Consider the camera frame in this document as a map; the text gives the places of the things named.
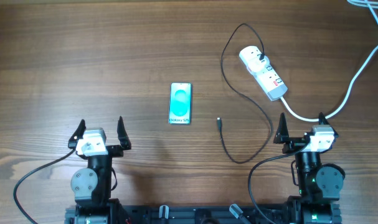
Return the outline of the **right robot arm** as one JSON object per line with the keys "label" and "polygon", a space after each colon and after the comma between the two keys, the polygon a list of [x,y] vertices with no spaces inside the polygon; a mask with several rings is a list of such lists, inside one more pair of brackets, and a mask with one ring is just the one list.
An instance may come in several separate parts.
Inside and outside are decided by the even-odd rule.
{"label": "right robot arm", "polygon": [[339,204],[345,171],[336,164],[323,164],[321,155],[333,148],[339,134],[320,113],[318,124],[302,137],[289,136],[285,115],[280,115],[279,125],[273,142],[283,144],[282,153],[292,155],[293,182],[300,195],[290,196],[283,206],[285,223],[343,222]]}

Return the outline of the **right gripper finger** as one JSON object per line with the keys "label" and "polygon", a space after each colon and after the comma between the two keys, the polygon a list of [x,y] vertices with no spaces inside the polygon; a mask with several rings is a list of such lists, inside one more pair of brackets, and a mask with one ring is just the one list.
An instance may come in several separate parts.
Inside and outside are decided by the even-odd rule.
{"label": "right gripper finger", "polygon": [[285,114],[281,113],[279,124],[273,140],[274,143],[287,143],[289,142],[289,132],[286,124]]}
{"label": "right gripper finger", "polygon": [[326,119],[325,115],[320,112],[319,113],[319,116],[318,116],[318,123],[319,124],[322,124],[322,125],[328,125],[330,128],[332,128],[333,132],[334,132],[334,137],[338,138],[339,137],[339,134],[336,132],[336,130],[330,125],[330,123],[328,122],[328,120]]}

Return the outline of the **Galaxy smartphone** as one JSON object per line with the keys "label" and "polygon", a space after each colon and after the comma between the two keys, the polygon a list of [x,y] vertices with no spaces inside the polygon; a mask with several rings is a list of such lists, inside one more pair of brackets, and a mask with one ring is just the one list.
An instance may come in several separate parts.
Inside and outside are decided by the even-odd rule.
{"label": "Galaxy smartphone", "polygon": [[169,124],[191,123],[192,85],[171,83],[169,99]]}

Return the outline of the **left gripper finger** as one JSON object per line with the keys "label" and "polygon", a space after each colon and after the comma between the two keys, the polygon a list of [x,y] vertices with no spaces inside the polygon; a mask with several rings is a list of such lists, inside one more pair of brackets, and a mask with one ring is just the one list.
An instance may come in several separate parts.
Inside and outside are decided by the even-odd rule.
{"label": "left gripper finger", "polygon": [[125,130],[123,118],[120,116],[117,124],[117,135],[121,147],[130,147],[130,140]]}
{"label": "left gripper finger", "polygon": [[78,125],[78,128],[72,134],[71,138],[69,139],[70,144],[76,144],[80,139],[83,138],[83,134],[86,130],[85,120],[82,119]]}

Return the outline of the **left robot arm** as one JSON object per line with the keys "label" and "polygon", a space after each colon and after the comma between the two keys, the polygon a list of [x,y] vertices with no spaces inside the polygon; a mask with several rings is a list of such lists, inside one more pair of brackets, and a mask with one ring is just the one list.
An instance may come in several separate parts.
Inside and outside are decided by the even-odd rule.
{"label": "left robot arm", "polygon": [[117,186],[111,182],[111,178],[116,177],[112,159],[123,157],[123,151],[131,149],[123,118],[119,118],[116,131],[120,143],[107,146],[104,129],[88,129],[81,120],[70,137],[68,148],[85,159],[87,167],[76,171],[71,178],[76,206],[66,209],[65,223],[131,223],[120,201],[111,198],[111,191]]}

